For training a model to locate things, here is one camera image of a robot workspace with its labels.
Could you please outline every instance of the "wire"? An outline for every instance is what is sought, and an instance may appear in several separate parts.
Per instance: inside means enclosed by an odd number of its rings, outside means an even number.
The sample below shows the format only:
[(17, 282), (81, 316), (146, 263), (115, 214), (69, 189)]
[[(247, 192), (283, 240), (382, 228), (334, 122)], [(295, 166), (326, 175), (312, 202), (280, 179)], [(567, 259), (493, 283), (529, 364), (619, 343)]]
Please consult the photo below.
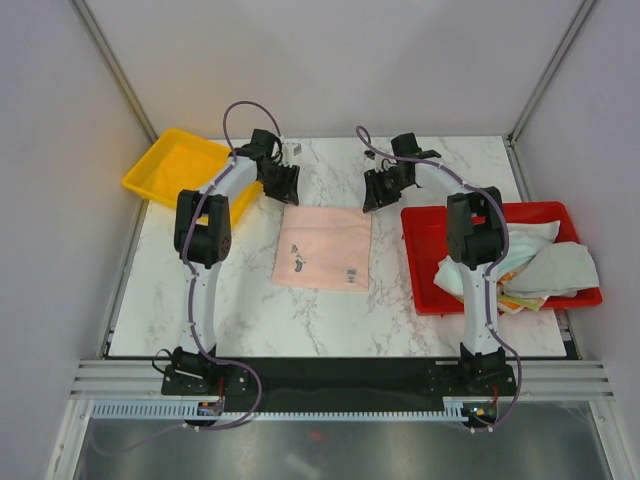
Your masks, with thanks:
[(166, 352), (171, 363), (173, 363), (173, 355), (166, 348), (161, 348), (160, 350), (158, 350), (158, 353), (156, 353), (156, 355), (151, 359), (151, 366), (153, 367), (153, 369), (157, 372), (160, 372), (164, 376), (164, 374), (166, 373), (165, 370), (162, 370), (156, 365), (156, 360), (158, 359), (158, 355), (160, 355), (160, 352)]
[(278, 126), (278, 122), (276, 122), (276, 119), (274, 118), (274, 116), (271, 115), (271, 112), (269, 110), (267, 110), (265, 107), (263, 107), (262, 105), (260, 105), (257, 102), (253, 102), (251, 100), (240, 100), (238, 102), (232, 103), (231, 105), (229, 105), (227, 107), (227, 109), (224, 111), (224, 115), (222, 116), (222, 133), (224, 134), (224, 139), (226, 140), (227, 145), (229, 145), (229, 148), (231, 149), (231, 154), (233, 155), (234, 166), (235, 166), (236, 163), (238, 163), (238, 154), (236, 153), (236, 149), (234, 148), (233, 143), (231, 143), (231, 138), (229, 137), (229, 132), (227, 130), (227, 118), (229, 117), (229, 113), (231, 113), (231, 110), (233, 110), (234, 108), (236, 108), (236, 107), (238, 107), (240, 105), (251, 105), (253, 107), (259, 108), (264, 113), (266, 113), (267, 116), (273, 122), (273, 126), (276, 129), (276, 133), (278, 134), (278, 137), (281, 136), (280, 127)]
[[(209, 194), (211, 194), (211, 192), (215, 189), (215, 187), (217, 186), (218, 183), (220, 183), (220, 181), (225, 178), (229, 173), (231, 173), (231, 171), (235, 168), (236, 164), (238, 163), (238, 154), (236, 153), (236, 150), (233, 146), (233, 143), (231, 143), (231, 139), (229, 138), (229, 132), (227, 130), (227, 118), (229, 116), (229, 113), (231, 112), (231, 110), (233, 110), (235, 107), (239, 106), (239, 105), (253, 105), (254, 107), (258, 107), (259, 109), (261, 109), (263, 112), (265, 112), (269, 118), (271, 119), (271, 121), (273, 122), (273, 125), (276, 129), (276, 132), (278, 134), (278, 137), (280, 137), (280, 127), (278, 126), (278, 123), (276, 122), (276, 119), (273, 117), (273, 115), (271, 115), (271, 112), (269, 112), (265, 107), (263, 107), (262, 105), (256, 103), (256, 102), (252, 102), (249, 100), (241, 100), (239, 102), (235, 102), (232, 103), (231, 105), (229, 105), (229, 107), (225, 110), (224, 112), (224, 116), (222, 117), (222, 130), (224, 133), (224, 138), (227, 141), (227, 144), (229, 145), (229, 148), (231, 149), (231, 153), (233, 155), (233, 162), (231, 162), (231, 164), (227, 164), (227, 166), (225, 167), (225, 169), (220, 172), (220, 174), (215, 178), (214, 182), (207, 188), (207, 190), (202, 194), (202, 196), (200, 197), (200, 201), (198, 202), (198, 205), (196, 206), (196, 211), (193, 215), (193, 218), (191, 219), (191, 224), (189, 225), (189, 230), (187, 232), (187, 237), (185, 239), (184, 242), (184, 246), (182, 249), (182, 258), (184, 261), (184, 264), (187, 265), (187, 267), (189, 267), (189, 270), (191, 271), (191, 274), (193, 275), (192, 279), (191, 279), (191, 283), (189, 284), (189, 294), (188, 294), (188, 303), (187, 303), (187, 316), (188, 316), (188, 320), (189, 320), (189, 324), (191, 327), (191, 335), (193, 336), (193, 339), (195, 340), (196, 346), (198, 347), (198, 350), (200, 351), (200, 353), (210, 362), (215, 363), (216, 365), (233, 365), (236, 367), (240, 367), (244, 370), (246, 370), (247, 372), (249, 372), (256, 380), (256, 383), (258, 385), (258, 393), (256, 395), (256, 401), (254, 402), (254, 404), (251, 406), (251, 408), (249, 409), (249, 411), (247, 413), (245, 413), (244, 415), (242, 415), (240, 418), (233, 420), (229, 423), (225, 423), (223, 425), (210, 425), (210, 426), (193, 426), (193, 425), (189, 425), (187, 423), (179, 423), (179, 424), (175, 424), (175, 425), (171, 425), (167, 428), (164, 428), (162, 430), (158, 430), (157, 432), (153, 433), (152, 435), (149, 435), (148, 437), (140, 440), (139, 442), (134, 443), (133, 445), (130, 445), (128, 447), (125, 448), (121, 448), (119, 450), (114, 450), (114, 451), (107, 451), (107, 450), (103, 450), (102, 448), (100, 448), (98, 445), (96, 445), (95, 443), (95, 439), (93, 437), (93, 434), (90, 433), (90, 438), (89, 438), (89, 444), (91, 445), (91, 447), (100, 455), (104, 456), (104, 457), (118, 457), (120, 455), (125, 455), (133, 450), (135, 450), (138, 447), (141, 447), (142, 445), (164, 435), (165, 433), (169, 433), (175, 430), (178, 430), (180, 428), (185, 428), (185, 427), (189, 427), (193, 430), (199, 431), (199, 430), (226, 430), (229, 428), (233, 428), (233, 427), (237, 427), (240, 425), (243, 425), (244, 423), (247, 423), (249, 421), (249, 417), (251, 417), (251, 415), (253, 415), (255, 413), (255, 411), (258, 409), (258, 406), (260, 405), (260, 402), (262, 401), (262, 382), (260, 381), (260, 377), (258, 376), (258, 373), (251, 368), (251, 366), (242, 363), (242, 362), (237, 362), (235, 360), (221, 360), (218, 358), (214, 358), (211, 355), (209, 355), (209, 353), (204, 349), (204, 347), (202, 346), (202, 343), (200, 342), (200, 339), (198, 338), (198, 334), (196, 332), (195, 329), (195, 322), (193, 321), (193, 297), (194, 297), (194, 293), (195, 293), (195, 286), (196, 286), (196, 281), (197, 281), (197, 271), (195, 269), (195, 267), (193, 266), (193, 264), (189, 261), (189, 258), (187, 257), (187, 252), (189, 251), (189, 245), (191, 244), (191, 239), (193, 238), (193, 232), (195, 231), (195, 227), (196, 227), (196, 223), (198, 221), (198, 218), (200, 217), (200, 214), (202, 213), (202, 208), (204, 206), (204, 202), (207, 199), (207, 196)], [(279, 143), (280, 145), (280, 152), (279, 154), (282, 155), (282, 144)], [(167, 349), (161, 349), (158, 351), (158, 353), (165, 351), (169, 354), (169, 358), (172, 358), (171, 352), (169, 352)], [(153, 368), (155, 370), (157, 370), (158, 372), (162, 373), (164, 375), (164, 371), (161, 370), (156, 364), (155, 364), (155, 360), (157, 358), (158, 354), (156, 354), (156, 356), (153, 358), (153, 360), (151, 361), (151, 365), (153, 366)], [(220, 392), (223, 391), (223, 383), (220, 383)]]
[(230, 164), (227, 164), (227, 167), (215, 178), (213, 183), (207, 188), (207, 190), (200, 197), (200, 201), (198, 202), (198, 205), (196, 205), (196, 210), (193, 214), (193, 218), (191, 219), (191, 225), (189, 225), (189, 230), (187, 231), (187, 236), (185, 238), (184, 246), (182, 247), (182, 260), (184, 264), (189, 268), (192, 274), (191, 282), (189, 283), (189, 294), (188, 294), (188, 301), (187, 301), (187, 318), (190, 325), (191, 336), (193, 337), (193, 340), (196, 343), (196, 346), (198, 347), (198, 351), (200, 352), (200, 354), (202, 354), (204, 358), (206, 358), (208, 361), (212, 363), (215, 363), (216, 365), (233, 365), (236, 367), (240, 367), (246, 370), (247, 372), (249, 372), (253, 376), (253, 378), (255, 378), (256, 380), (256, 384), (258, 386), (258, 393), (256, 395), (256, 400), (251, 406), (251, 408), (249, 409), (249, 411), (247, 411), (240, 418), (237, 418), (236, 420), (233, 420), (229, 423), (225, 423), (223, 425), (211, 425), (207, 427), (200, 427), (200, 430), (226, 430), (229, 428), (242, 425), (247, 421), (249, 421), (250, 417), (256, 412), (256, 410), (260, 406), (260, 402), (262, 401), (262, 381), (260, 380), (258, 373), (250, 365), (246, 363), (238, 362), (236, 360), (221, 360), (219, 358), (212, 357), (211, 355), (209, 355), (209, 352), (207, 352), (202, 346), (202, 343), (200, 342), (200, 338), (198, 337), (198, 334), (195, 328), (196, 324), (193, 319), (193, 298), (195, 295), (196, 282), (198, 280), (197, 278), (198, 272), (196, 268), (193, 266), (193, 264), (189, 261), (189, 257), (187, 255), (189, 252), (189, 245), (191, 244), (191, 239), (193, 238), (193, 232), (195, 231), (198, 218), (202, 213), (202, 208), (204, 206), (205, 200), (215, 190), (217, 184), (220, 183), (220, 181), (235, 168), (238, 162), (238, 155), (233, 146), (233, 143), (231, 143), (231, 139), (229, 138), (229, 132), (227, 130), (227, 118), (229, 117), (229, 113), (231, 112), (231, 110), (233, 110), (235, 107), (239, 105), (252, 105), (254, 107), (259, 108), (263, 112), (265, 112), (273, 122), (273, 126), (276, 129), (276, 133), (278, 134), (278, 137), (280, 137), (281, 135), (280, 127), (278, 126), (278, 122), (276, 122), (276, 119), (273, 117), (273, 115), (271, 115), (271, 112), (269, 112), (269, 110), (267, 110), (265, 107), (263, 107), (259, 103), (252, 102), (249, 100), (241, 100), (239, 102), (235, 102), (229, 105), (227, 110), (224, 112), (224, 116), (222, 117), (222, 130), (224, 133), (224, 138), (227, 141), (229, 148), (231, 149), (231, 153), (233, 155), (233, 162), (231, 162)]
[(181, 428), (184, 428), (184, 425), (182, 423), (173, 424), (169, 427), (163, 428), (162, 430), (158, 430), (157, 432), (152, 433), (148, 437), (143, 438), (142, 440), (134, 443), (133, 445), (129, 445), (128, 447), (120, 448), (118, 450), (111, 450), (111, 451), (103, 450), (101, 447), (96, 445), (96, 439), (93, 435), (93, 429), (92, 429), (92, 431), (89, 433), (89, 445), (91, 445), (91, 448), (93, 448), (99, 455), (102, 455), (103, 457), (119, 457), (121, 455), (125, 455), (129, 452), (132, 452), (136, 448), (141, 447), (142, 445), (150, 442), (151, 440), (155, 440), (156, 438), (164, 435), (165, 433), (173, 432), (174, 430), (179, 430)]
[[(507, 256), (507, 253), (509, 252), (509, 230), (507, 229), (507, 221), (504, 218), (504, 213), (502, 213), (502, 209), (500, 208), (496, 200), (491, 195), (489, 195), (489, 193), (487, 193), (482, 188), (469, 185), (460, 175), (458, 175), (456, 172), (451, 170), (449, 167), (447, 167), (443, 163), (435, 162), (433, 160), (428, 160), (426, 158), (399, 157), (397, 155), (391, 155), (389, 153), (385, 153), (382, 150), (377, 149), (371, 144), (371, 135), (369, 135), (369, 132), (367, 131), (367, 129), (362, 125), (358, 125), (356, 127), (356, 135), (369, 150), (371, 150), (373, 153), (376, 153), (377, 155), (381, 155), (390, 160), (396, 160), (398, 162), (423, 163), (425, 165), (429, 165), (439, 170), (442, 170), (451, 178), (453, 178), (457, 183), (459, 183), (463, 188), (466, 188), (467, 190), (470, 190), (472, 192), (482, 195), (485, 198), (485, 200), (489, 202), (489, 204), (491, 205), (491, 208), (493, 208), (496, 215), (498, 216), (498, 219), (500, 220), (502, 236), (504, 238), (504, 249), (502, 250), (502, 254), (493, 263), (491, 263), (491, 265), (489, 265), (489, 267), (487, 268), (487, 271), (485, 272), (484, 280), (487, 285), (487, 288), (485, 288), (485, 306), (486, 306), (485, 313), (487, 316), (487, 327), (489, 328), (489, 332), (491, 332), (491, 335), (500, 344), (500, 346), (505, 350), (509, 351), (515, 358), (516, 368), (518, 371), (518, 379), (516, 381), (516, 391), (513, 395), (513, 400), (511, 400), (511, 403), (507, 407), (507, 411), (504, 412), (504, 415), (501, 418), (496, 420), (495, 424), (493, 424), (494, 427), (497, 427), (501, 425), (502, 422), (506, 420), (507, 417), (509, 417), (509, 415), (511, 414), (513, 407), (518, 401), (518, 397), (520, 396), (520, 391), (522, 389), (522, 359), (520, 358), (520, 355), (518, 355), (518, 352), (516, 352), (514, 348), (512, 348), (504, 340), (502, 340), (502, 338), (495, 331), (496, 326), (493, 325), (493, 322), (491, 321), (491, 303), (490, 303), (491, 297), (490, 297), (489, 288), (488, 288), (491, 285), (491, 272), (493, 271), (494, 268), (498, 266), (498, 264), (500, 264), (500, 262), (502, 262), (502, 260), (504, 260), (504, 258)], [(477, 428), (475, 429), (475, 431), (487, 432), (489, 431), (489, 428), (488, 427)]]

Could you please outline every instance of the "crumpled cloth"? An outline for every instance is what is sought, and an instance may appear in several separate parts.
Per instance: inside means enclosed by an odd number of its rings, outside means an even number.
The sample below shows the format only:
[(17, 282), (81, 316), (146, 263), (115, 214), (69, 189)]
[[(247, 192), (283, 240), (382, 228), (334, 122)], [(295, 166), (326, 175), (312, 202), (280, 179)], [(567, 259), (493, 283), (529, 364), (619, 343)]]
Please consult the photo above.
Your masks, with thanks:
[(507, 295), (520, 298), (574, 296), (579, 290), (598, 286), (600, 280), (589, 250), (575, 242), (548, 245), (503, 285)]

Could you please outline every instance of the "sticker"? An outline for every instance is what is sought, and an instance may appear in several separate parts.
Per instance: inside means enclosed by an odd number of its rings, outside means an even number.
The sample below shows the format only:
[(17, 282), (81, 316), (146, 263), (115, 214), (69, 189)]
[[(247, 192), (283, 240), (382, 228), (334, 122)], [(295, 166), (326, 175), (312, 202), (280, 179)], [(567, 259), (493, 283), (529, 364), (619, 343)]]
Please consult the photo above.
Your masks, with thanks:
[(358, 270), (355, 268), (347, 268), (347, 285), (356, 285), (358, 283)]
[(298, 251), (298, 246), (294, 243), (293, 245), (291, 245), (291, 253), (295, 253), (296, 254), (296, 266), (295, 266), (295, 272), (296, 273), (300, 273), (302, 271), (302, 269), (304, 268), (304, 264), (307, 263), (304, 261), (304, 258), (302, 258), (302, 255), (300, 255), (300, 252)]

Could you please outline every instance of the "small label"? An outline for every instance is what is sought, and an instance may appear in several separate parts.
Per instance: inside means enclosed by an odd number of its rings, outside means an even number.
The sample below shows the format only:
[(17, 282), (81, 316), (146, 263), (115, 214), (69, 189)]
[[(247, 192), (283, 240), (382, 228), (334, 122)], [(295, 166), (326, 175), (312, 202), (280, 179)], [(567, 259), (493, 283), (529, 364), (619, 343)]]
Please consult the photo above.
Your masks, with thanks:
[(347, 285), (356, 285), (358, 283), (358, 270), (355, 268), (347, 269)]

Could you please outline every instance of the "black bracket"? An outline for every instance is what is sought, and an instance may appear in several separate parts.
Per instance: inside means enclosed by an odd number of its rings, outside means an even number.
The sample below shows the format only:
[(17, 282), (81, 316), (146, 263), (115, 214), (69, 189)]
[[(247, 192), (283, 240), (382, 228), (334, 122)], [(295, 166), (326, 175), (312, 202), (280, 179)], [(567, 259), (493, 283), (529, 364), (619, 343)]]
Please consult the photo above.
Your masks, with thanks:
[(470, 394), (485, 392), (491, 385), (497, 386), (500, 392), (510, 392), (515, 388), (513, 368), (507, 364), (502, 347), (493, 353), (473, 355), (460, 343), (458, 370)]
[[(201, 193), (192, 190), (182, 190), (178, 195), (173, 246), (181, 260), (189, 226), (201, 198)], [(208, 223), (206, 226), (196, 225), (187, 258), (191, 262), (203, 264), (205, 268), (211, 268), (214, 263), (227, 258), (231, 250), (229, 199), (224, 195), (209, 195), (200, 212), (200, 217), (203, 215), (208, 217)]]
[[(484, 189), (502, 209), (502, 197), (495, 187)], [(484, 219), (479, 223), (474, 218)], [(504, 234), (498, 214), (481, 194), (457, 193), (447, 197), (447, 249), (456, 263), (471, 270), (495, 261), (504, 249)]]
[[(391, 140), (393, 154), (407, 158), (440, 158), (435, 150), (422, 151), (413, 133), (404, 133)], [(367, 158), (375, 158), (370, 150), (365, 151)], [(387, 170), (375, 169), (364, 172), (366, 194), (362, 211), (367, 213), (397, 202), (402, 190), (416, 183), (416, 165), (411, 162), (398, 162)]]
[[(280, 153), (272, 157), (278, 145)], [(238, 155), (248, 157), (256, 162), (257, 180), (264, 186), (264, 194), (283, 203), (298, 205), (298, 177), (300, 167), (278, 163), (278, 155), (282, 154), (282, 142), (267, 130), (255, 129), (251, 141), (236, 149)]]
[[(215, 348), (210, 352), (215, 357)], [(223, 385), (225, 397), (254, 396), (256, 386), (249, 373), (234, 365), (211, 363), (200, 353), (189, 353), (176, 348), (167, 365), (162, 381), (162, 395), (214, 396)]]

